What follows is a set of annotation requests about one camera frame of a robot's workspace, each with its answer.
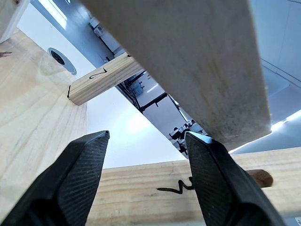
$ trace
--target plywood panel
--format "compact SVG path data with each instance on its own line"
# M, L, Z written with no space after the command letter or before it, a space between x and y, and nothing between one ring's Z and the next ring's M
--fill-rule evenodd
M270 133L248 0L82 2L229 150Z
M274 178L263 188L284 217L301 215L301 148L233 155L245 170L264 169ZM188 161L104 169L87 225L161 225L204 221L195 191L183 194L158 191L178 189L178 180L191 185Z
M87 130L75 78L17 30L0 44L0 222L31 182Z

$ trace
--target small wooden stick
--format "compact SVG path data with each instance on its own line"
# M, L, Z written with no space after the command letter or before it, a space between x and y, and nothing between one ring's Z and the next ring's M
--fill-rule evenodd
M256 183L261 188L271 187L274 182L273 177L263 169L247 170L246 172L256 181Z
M76 105L82 105L142 70L132 56L124 53L74 81L70 85L68 98Z

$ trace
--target ceiling light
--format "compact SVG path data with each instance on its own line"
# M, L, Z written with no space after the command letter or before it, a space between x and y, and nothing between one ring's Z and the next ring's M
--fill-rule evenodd
M286 118L286 120L287 120L287 121L291 121L291 120L294 120L294 119L296 119L296 118L298 118L298 117L300 117L300 116L301 116L301 110L299 110L299 111L295 112L294 114L288 116L288 117Z

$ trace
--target black marker line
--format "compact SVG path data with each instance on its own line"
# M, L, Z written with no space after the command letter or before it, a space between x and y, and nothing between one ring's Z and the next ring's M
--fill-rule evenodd
M187 190L193 190L193 182L192 182L192 177L189 177L189 180L191 181L191 186L187 186L182 180L178 181L179 184L179 190L173 189L173 188L165 188L165 187L159 187L157 188L158 191L163 191L163 192L174 192L177 194L183 194L183 187Z
M69 86L67 98L69 98L70 88L71 88L71 85Z
M97 73L97 74L93 74L89 77L89 79L93 79L95 76L99 75L99 74L104 74L104 73L107 73L108 71L105 70L105 68L103 68L103 72L100 72L100 73Z

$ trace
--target wooden board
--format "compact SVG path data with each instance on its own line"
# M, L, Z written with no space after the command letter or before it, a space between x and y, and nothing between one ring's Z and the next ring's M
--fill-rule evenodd
M245 170L264 169L274 178L264 193L283 217L301 215L301 148L233 155ZM183 194L158 191L178 189L178 180L191 185L188 161L104 169L90 211L89 226L161 225L203 222L195 191Z
M32 181L87 130L67 98L74 76L21 31L0 44L0 222Z
M82 105L142 70L132 56L124 53L74 81L70 85L69 99Z
M0 1L0 43L9 39L30 0Z
M270 133L248 0L82 2L228 150Z

